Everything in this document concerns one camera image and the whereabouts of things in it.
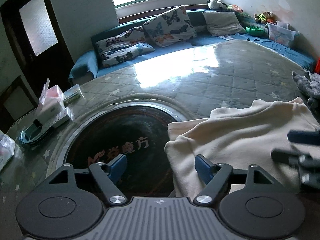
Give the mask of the round black induction cooker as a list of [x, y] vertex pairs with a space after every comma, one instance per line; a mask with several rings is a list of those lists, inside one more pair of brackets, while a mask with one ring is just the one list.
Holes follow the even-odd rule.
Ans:
[[102, 114], [78, 132], [65, 162], [83, 169], [124, 154], [127, 166], [117, 188], [127, 198], [167, 197], [174, 185], [164, 146], [169, 141], [168, 124], [176, 121], [173, 114], [151, 106], [129, 106]]

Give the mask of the small green box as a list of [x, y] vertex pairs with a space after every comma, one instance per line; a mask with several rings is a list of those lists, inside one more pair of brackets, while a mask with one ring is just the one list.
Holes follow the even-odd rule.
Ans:
[[81, 97], [82, 96], [82, 91], [81, 91], [80, 85], [76, 84], [73, 87], [71, 87], [70, 89], [66, 90], [63, 93], [63, 96], [64, 96], [64, 98], [63, 98], [63, 103], [64, 104], [69, 104], [73, 100]]

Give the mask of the clear plastic storage box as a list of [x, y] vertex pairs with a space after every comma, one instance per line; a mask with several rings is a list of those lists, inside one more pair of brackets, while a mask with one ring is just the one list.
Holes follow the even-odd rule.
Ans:
[[298, 31], [292, 31], [288, 28], [270, 23], [266, 26], [268, 28], [268, 37], [270, 40], [289, 48], [295, 46], [300, 35]]

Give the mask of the cream white garment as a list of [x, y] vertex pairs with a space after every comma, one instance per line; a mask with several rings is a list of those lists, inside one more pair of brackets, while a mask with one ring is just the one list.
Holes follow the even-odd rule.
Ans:
[[195, 170], [195, 157], [203, 155], [212, 163], [227, 163], [235, 169], [257, 164], [281, 182], [298, 192], [295, 170], [277, 165], [271, 159], [273, 149], [308, 153], [319, 158], [319, 147], [293, 144], [287, 134], [291, 130], [319, 129], [312, 113], [296, 98], [290, 102], [255, 100], [251, 107], [237, 109], [220, 107], [209, 118], [168, 124], [167, 154], [177, 197], [194, 199], [204, 188]]

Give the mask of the green yellow plush toy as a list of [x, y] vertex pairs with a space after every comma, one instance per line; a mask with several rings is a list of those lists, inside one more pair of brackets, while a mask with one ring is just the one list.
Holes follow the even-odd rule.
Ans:
[[275, 24], [273, 12], [263, 11], [261, 14], [254, 14], [254, 21], [261, 24]]

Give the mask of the green bowl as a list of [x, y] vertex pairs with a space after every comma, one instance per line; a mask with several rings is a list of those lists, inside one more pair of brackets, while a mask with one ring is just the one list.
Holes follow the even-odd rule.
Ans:
[[261, 37], [264, 35], [264, 30], [259, 28], [259, 27], [253, 27], [253, 26], [247, 26], [246, 27], [246, 32], [255, 37]]

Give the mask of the dark door with glass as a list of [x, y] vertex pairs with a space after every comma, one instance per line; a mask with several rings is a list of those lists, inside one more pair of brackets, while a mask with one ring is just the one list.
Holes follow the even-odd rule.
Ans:
[[40, 96], [46, 81], [70, 88], [74, 64], [50, 0], [7, 0], [1, 6], [4, 29], [27, 83]]

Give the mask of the red orange object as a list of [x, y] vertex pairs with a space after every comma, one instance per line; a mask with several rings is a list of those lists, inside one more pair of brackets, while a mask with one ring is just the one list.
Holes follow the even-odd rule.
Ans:
[[317, 64], [316, 64], [316, 66], [315, 66], [314, 72], [315, 72], [316, 74], [320, 74], [320, 57], [319, 57], [318, 60], [317, 60]]

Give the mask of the large butterfly pillow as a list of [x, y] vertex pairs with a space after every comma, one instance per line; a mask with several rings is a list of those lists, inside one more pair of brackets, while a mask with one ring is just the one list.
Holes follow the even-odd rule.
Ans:
[[146, 21], [143, 28], [159, 47], [167, 47], [197, 36], [197, 32], [183, 5]]

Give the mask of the flat butterfly pillow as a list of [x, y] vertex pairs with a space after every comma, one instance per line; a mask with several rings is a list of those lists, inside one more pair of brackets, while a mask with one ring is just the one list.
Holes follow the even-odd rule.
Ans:
[[117, 36], [95, 43], [95, 47], [104, 68], [130, 61], [155, 49], [146, 42], [143, 27], [131, 28]]

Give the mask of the quilted grey table cover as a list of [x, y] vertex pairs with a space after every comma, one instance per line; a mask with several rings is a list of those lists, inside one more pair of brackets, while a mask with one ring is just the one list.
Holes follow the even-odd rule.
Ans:
[[1, 172], [1, 210], [15, 207], [46, 175], [54, 159], [87, 165], [87, 150], [64, 150], [63, 144], [81, 120], [115, 102], [153, 99], [168, 102], [189, 119], [206, 118], [219, 107], [248, 107], [256, 99], [290, 101], [299, 96], [291, 73], [302, 73], [297, 63], [246, 40], [211, 42], [150, 57], [81, 86], [82, 98], [71, 104], [74, 121], [32, 151], [17, 148]]

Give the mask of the panda plush toy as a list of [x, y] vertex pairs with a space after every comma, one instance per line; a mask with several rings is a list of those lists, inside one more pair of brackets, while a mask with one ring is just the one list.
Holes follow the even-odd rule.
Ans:
[[228, 5], [221, 2], [220, 0], [208, 0], [207, 5], [211, 10], [227, 10]]

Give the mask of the teal tray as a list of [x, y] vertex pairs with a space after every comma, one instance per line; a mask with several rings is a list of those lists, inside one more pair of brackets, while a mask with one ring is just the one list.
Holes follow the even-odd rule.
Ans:
[[71, 120], [72, 113], [69, 107], [66, 107], [45, 124], [41, 124], [35, 119], [26, 129], [22, 130], [18, 136], [20, 145], [23, 148], [35, 147], [44, 139], [50, 137], [58, 127]]

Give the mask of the plastic tissue pack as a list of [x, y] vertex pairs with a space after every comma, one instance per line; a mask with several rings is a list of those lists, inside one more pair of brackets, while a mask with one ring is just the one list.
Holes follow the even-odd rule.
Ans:
[[0, 171], [2, 171], [8, 161], [14, 156], [16, 143], [2, 131], [0, 138]]

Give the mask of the grey plain cushion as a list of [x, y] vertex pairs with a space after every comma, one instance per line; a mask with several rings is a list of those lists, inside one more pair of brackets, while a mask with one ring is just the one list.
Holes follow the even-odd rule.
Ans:
[[244, 34], [246, 32], [234, 12], [204, 11], [202, 14], [212, 36]]

